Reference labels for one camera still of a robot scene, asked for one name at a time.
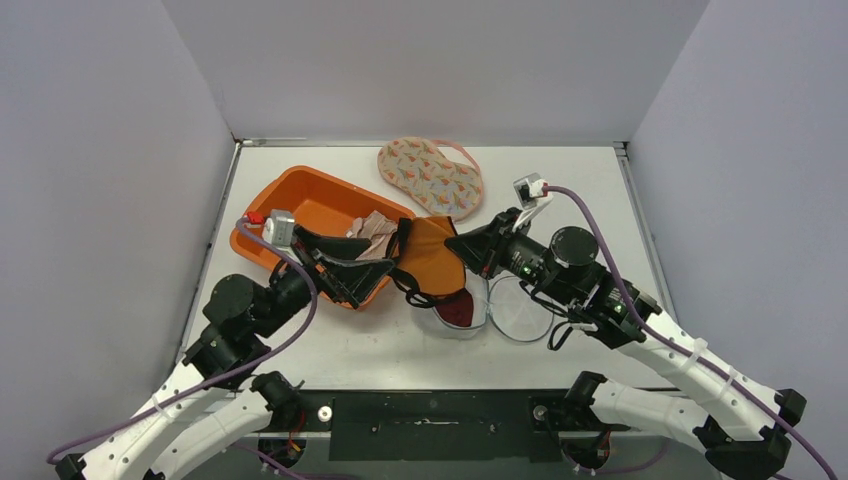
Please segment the dark red bra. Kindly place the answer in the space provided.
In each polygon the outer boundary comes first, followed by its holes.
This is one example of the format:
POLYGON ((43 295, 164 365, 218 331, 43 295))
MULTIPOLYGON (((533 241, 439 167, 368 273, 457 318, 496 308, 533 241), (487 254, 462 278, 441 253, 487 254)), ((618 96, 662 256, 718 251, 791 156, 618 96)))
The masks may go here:
POLYGON ((434 309, 444 323, 460 329, 470 328, 474 316, 474 297, 463 288, 440 299, 434 309))

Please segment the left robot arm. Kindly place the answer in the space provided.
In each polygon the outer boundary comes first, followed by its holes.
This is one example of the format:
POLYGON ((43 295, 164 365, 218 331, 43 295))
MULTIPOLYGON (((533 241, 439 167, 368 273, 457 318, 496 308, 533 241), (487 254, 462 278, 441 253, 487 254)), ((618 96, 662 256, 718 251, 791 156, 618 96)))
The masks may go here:
POLYGON ((178 479, 238 438, 297 420, 296 389, 255 370, 297 341, 320 295, 361 306, 394 269, 364 259, 367 239, 318 235, 295 224, 277 248, 243 215, 237 230, 278 256, 267 285, 231 274, 203 308, 206 327, 159 389, 128 420, 48 455, 61 479, 178 479))

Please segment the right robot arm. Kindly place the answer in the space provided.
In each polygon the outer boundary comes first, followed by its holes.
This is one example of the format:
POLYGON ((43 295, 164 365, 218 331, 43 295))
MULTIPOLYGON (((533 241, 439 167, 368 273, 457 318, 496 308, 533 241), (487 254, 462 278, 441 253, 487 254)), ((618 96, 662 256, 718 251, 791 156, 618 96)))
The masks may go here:
POLYGON ((668 396, 582 372, 565 402, 575 427, 620 425, 660 435, 734 479, 769 479, 785 466, 789 431, 803 415, 805 398, 739 374, 649 295, 616 281, 598 261, 599 245, 588 230, 566 226, 542 245, 528 236, 513 208, 445 245, 481 277, 517 276, 570 329, 649 367, 678 390, 668 396))

